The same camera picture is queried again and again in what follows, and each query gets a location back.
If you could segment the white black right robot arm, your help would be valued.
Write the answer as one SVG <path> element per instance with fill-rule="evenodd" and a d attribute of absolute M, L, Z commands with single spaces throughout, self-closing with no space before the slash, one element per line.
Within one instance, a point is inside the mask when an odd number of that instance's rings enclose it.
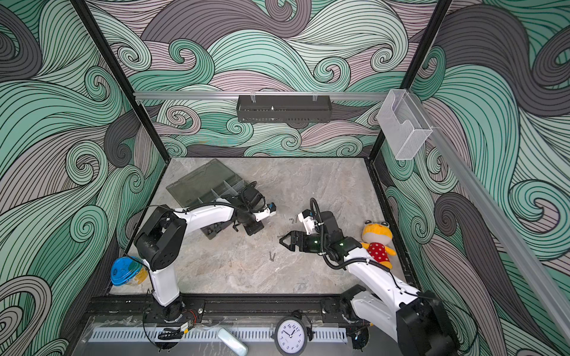
<path fill-rule="evenodd" d="M 397 342 L 403 355 L 458 355 L 460 343 L 443 302 L 395 277 L 362 243 L 344 236 L 332 212 L 317 200 L 298 216 L 304 231 L 290 231 L 286 248 L 321 256 L 333 270 L 364 283 L 348 296 L 348 316 L 365 320 Z"/>

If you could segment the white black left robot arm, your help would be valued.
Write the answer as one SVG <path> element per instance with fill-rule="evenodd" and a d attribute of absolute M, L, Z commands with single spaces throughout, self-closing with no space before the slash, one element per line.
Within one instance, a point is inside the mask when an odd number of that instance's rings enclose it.
<path fill-rule="evenodd" d="M 186 234 L 211 225 L 233 225 L 244 227 L 252 236 L 264 228 L 263 221 L 276 211 L 276 204 L 268 203 L 254 183 L 245 185 L 234 195 L 216 197 L 183 209 L 157 206 L 134 238 L 134 246 L 147 268 L 161 318 L 166 323 L 174 323 L 183 317 L 184 305 L 174 262 Z"/>

